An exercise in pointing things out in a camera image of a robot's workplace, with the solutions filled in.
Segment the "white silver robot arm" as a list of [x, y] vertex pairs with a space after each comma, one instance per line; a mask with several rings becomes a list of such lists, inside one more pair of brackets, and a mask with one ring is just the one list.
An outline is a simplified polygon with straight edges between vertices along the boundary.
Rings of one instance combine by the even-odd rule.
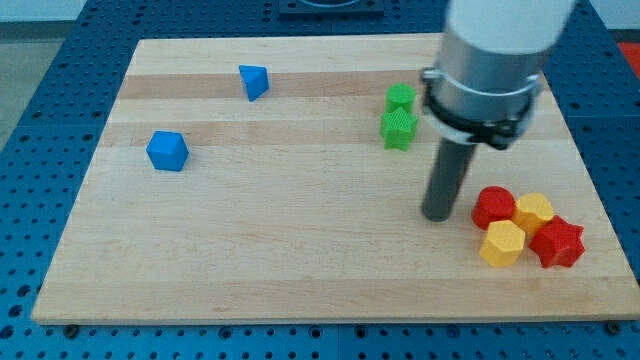
[[574, 0], [451, 0], [440, 49], [424, 69], [424, 110], [460, 145], [508, 148], [529, 127], [541, 70]]

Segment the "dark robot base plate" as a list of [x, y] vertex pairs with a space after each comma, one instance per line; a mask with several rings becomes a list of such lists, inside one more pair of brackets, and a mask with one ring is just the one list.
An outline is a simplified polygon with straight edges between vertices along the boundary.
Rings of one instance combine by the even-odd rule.
[[382, 15], [385, 0], [277, 0], [280, 17]]

